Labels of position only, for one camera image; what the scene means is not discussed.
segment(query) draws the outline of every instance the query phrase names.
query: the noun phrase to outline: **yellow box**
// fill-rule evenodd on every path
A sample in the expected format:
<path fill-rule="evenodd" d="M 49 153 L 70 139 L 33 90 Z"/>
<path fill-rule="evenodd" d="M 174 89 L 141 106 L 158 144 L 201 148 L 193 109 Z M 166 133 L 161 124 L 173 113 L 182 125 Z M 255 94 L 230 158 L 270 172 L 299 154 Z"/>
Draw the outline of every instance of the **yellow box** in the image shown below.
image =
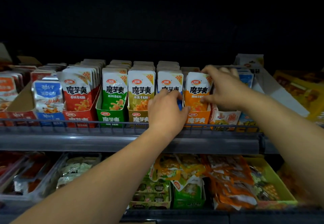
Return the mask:
<path fill-rule="evenodd" d="M 306 119 L 324 125 L 324 73 L 277 70 L 273 76 L 307 111 Z"/>
<path fill-rule="evenodd" d="M 248 163 L 251 163 L 255 167 L 263 168 L 263 176 L 265 179 L 274 185 L 277 190 L 280 201 L 259 201 L 256 209 L 287 209 L 295 208 L 298 204 L 294 196 L 289 192 L 288 188 L 279 178 L 279 176 L 274 172 L 271 166 L 263 158 L 244 158 Z"/>

